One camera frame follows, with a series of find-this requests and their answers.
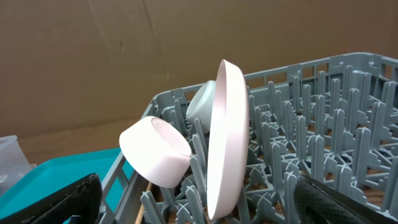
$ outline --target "gray plastic dish rack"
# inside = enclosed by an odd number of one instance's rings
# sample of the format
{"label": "gray plastic dish rack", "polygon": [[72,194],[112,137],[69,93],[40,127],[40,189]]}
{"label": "gray plastic dish rack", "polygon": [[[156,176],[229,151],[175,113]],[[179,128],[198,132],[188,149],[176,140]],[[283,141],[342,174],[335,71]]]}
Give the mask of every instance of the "gray plastic dish rack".
{"label": "gray plastic dish rack", "polygon": [[[327,64],[327,71],[318,71]],[[304,77],[304,70],[311,75]],[[267,82],[285,73],[286,82]],[[246,178],[237,212],[212,223],[298,223],[293,191],[297,176],[307,174],[359,203],[398,218],[398,60],[369,53],[353,53],[245,75],[262,78],[264,86],[250,89],[250,136]],[[185,94],[193,85],[154,97],[142,117],[157,116],[176,127],[193,150],[190,169],[180,186],[160,188],[163,202],[144,192],[147,181],[136,172],[123,174],[120,153],[103,181],[104,198],[116,178],[124,193],[116,211],[103,202],[100,223],[131,223],[141,202],[144,223],[208,223],[206,157],[208,140],[199,119],[189,124]],[[371,204],[362,189],[384,192]]]}

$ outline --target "teal tray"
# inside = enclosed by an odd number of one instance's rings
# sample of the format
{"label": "teal tray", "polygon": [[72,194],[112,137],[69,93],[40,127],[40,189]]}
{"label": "teal tray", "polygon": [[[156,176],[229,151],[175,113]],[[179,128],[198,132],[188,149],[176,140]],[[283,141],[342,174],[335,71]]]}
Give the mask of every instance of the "teal tray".
{"label": "teal tray", "polygon": [[[96,173],[102,181],[119,153],[120,148],[107,149],[44,162],[0,197],[0,218],[32,205],[87,174]],[[130,179],[134,169],[125,162],[123,171]],[[118,206],[122,194],[123,189],[116,179],[105,199],[112,211]]]}

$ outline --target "dish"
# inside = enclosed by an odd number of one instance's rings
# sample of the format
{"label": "dish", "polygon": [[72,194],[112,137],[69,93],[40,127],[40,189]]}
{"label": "dish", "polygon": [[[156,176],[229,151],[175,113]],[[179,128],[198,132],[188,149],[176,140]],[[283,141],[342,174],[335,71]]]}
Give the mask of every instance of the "dish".
{"label": "dish", "polygon": [[213,109],[215,91],[216,82],[213,80],[207,81],[197,91],[187,109],[187,120],[193,124],[195,118],[200,118],[205,134],[210,131],[211,111]]}
{"label": "dish", "polygon": [[134,170],[160,187],[176,187],[189,167],[188,142],[160,118],[142,118],[121,133],[119,143]]}
{"label": "dish", "polygon": [[236,65],[222,60],[211,115],[207,207],[211,219],[232,212],[243,185],[249,144],[246,82]]}

